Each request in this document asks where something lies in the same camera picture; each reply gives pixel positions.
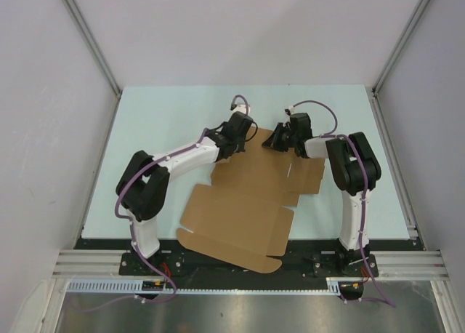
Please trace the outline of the brown cardboard box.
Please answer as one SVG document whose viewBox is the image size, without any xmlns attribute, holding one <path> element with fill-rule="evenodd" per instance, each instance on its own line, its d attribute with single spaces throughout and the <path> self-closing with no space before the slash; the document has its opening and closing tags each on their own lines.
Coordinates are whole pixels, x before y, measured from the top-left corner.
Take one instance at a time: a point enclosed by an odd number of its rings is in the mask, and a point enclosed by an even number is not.
<svg viewBox="0 0 465 333">
<path fill-rule="evenodd" d="M 177 239 L 189 250 L 272 273 L 278 265 L 265 258 L 284 255 L 293 209 L 300 196 L 319 194 L 325 161 L 263 148 L 271 131 L 255 134 L 245 152 L 215 165 L 210 185 L 195 185 Z"/>
</svg>

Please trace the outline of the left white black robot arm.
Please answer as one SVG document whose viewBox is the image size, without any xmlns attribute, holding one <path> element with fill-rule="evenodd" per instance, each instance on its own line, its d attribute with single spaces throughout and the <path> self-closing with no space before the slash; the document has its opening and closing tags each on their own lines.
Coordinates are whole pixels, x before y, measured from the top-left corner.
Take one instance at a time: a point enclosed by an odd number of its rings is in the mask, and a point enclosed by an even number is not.
<svg viewBox="0 0 465 333">
<path fill-rule="evenodd" d="M 175 151 L 152 156 L 137 151 L 117 186 L 115 216 L 129 221 L 136 267 L 144 274 L 161 265 L 156 217 L 163 209 L 169 183 L 203 165 L 224 161 L 245 150 L 248 132 L 255 121 L 240 111 L 213 129 L 205 128 L 194 142 Z"/>
</svg>

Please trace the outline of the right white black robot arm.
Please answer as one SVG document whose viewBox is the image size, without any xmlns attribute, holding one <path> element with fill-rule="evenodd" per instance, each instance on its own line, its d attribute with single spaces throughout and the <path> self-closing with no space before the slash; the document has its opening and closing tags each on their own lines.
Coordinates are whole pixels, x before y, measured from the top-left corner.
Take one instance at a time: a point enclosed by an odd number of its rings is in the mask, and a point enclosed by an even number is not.
<svg viewBox="0 0 465 333">
<path fill-rule="evenodd" d="M 346 135 L 312 133 L 306 113 L 291 114 L 286 123 L 279 122 L 262 147 L 278 152 L 294 149 L 303 159 L 329 160 L 333 181 L 341 191 L 342 225 L 335 266 L 344 276 L 351 276 L 369 255 L 367 234 L 368 202 L 381 166 L 362 132 Z"/>
</svg>

